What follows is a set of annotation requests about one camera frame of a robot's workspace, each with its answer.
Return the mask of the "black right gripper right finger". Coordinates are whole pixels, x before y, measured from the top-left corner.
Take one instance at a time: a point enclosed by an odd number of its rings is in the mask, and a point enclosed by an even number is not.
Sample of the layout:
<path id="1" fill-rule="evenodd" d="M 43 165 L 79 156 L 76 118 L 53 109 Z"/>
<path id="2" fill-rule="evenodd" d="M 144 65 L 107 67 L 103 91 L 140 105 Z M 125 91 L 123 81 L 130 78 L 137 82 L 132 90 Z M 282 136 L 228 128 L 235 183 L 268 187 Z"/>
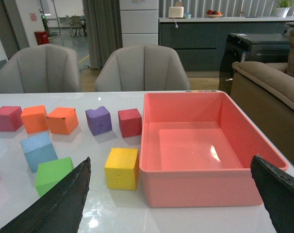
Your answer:
<path id="1" fill-rule="evenodd" d="M 294 177 L 259 155 L 250 170 L 276 232 L 294 233 Z"/>

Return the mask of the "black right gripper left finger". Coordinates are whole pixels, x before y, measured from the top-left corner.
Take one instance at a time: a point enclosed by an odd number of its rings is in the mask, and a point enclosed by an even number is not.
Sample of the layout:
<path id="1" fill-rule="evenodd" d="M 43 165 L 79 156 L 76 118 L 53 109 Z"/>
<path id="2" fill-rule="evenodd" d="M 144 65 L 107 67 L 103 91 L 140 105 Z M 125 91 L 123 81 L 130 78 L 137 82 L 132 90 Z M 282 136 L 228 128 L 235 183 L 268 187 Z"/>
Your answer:
<path id="1" fill-rule="evenodd" d="M 91 177 L 86 158 L 51 190 L 0 228 L 0 233 L 76 233 Z"/>

